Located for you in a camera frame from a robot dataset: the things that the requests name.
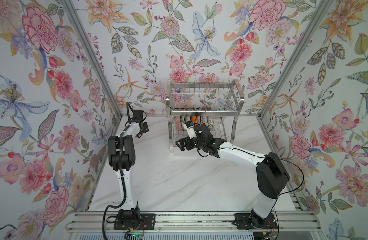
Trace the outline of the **pink bowl dark floral inside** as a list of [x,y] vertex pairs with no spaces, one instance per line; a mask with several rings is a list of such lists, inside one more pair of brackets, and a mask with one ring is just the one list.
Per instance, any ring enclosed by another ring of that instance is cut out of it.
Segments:
[[180,116],[176,116],[175,117],[175,128],[177,131],[182,131],[182,125],[181,125],[181,117]]

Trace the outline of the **green leaf patterned bowl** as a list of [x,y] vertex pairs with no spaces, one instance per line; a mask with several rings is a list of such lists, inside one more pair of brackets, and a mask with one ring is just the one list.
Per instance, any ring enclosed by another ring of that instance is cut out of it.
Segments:
[[180,116],[180,123],[181,123],[181,127],[183,131],[187,129],[186,122],[187,122],[187,116]]

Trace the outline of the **stainless steel dish rack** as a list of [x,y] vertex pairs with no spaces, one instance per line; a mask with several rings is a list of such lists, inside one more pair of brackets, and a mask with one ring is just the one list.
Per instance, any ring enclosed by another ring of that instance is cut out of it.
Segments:
[[232,127],[229,141],[235,140],[237,121],[240,117],[245,96],[238,80],[221,83],[175,83],[168,81],[166,90],[166,111],[169,123],[170,152],[174,151],[176,141],[188,136],[186,131],[175,128],[176,116],[211,116],[215,130],[214,137],[226,139],[224,119],[232,117]]

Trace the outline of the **brown white patterned bowl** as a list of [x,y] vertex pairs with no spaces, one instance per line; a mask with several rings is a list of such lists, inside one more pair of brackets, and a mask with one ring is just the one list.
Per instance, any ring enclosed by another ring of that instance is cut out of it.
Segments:
[[209,127],[210,131],[214,131],[215,127],[214,127],[213,117],[207,116],[206,118],[207,118],[207,124],[208,124],[208,127]]

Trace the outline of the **green geometric patterned bowl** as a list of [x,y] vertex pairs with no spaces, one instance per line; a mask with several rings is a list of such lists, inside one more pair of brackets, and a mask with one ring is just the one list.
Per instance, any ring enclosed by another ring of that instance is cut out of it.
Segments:
[[202,122],[209,127],[209,122],[208,122],[208,117],[207,116],[202,116]]

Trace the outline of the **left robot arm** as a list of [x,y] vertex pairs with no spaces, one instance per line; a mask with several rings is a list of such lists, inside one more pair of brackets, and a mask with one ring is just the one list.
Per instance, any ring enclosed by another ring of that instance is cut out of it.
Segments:
[[142,110],[134,110],[127,105],[128,120],[124,130],[117,136],[111,136],[108,140],[109,165],[117,174],[119,184],[123,190],[123,199],[117,206],[110,205],[111,209],[118,209],[117,221],[139,222],[141,219],[140,208],[135,194],[132,192],[133,179],[132,167],[136,163],[136,150],[134,138],[140,138],[149,131],[145,122],[147,114]]

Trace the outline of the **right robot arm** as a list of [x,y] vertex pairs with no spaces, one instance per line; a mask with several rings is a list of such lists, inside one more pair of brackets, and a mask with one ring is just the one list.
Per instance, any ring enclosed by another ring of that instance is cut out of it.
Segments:
[[182,152],[197,149],[198,152],[205,153],[204,157],[229,160],[249,168],[256,174],[260,193],[249,214],[248,222],[256,229],[263,228],[290,179],[278,155],[273,152],[259,154],[236,147],[225,139],[215,138],[205,124],[188,121],[184,124],[184,130],[188,136],[176,141]]

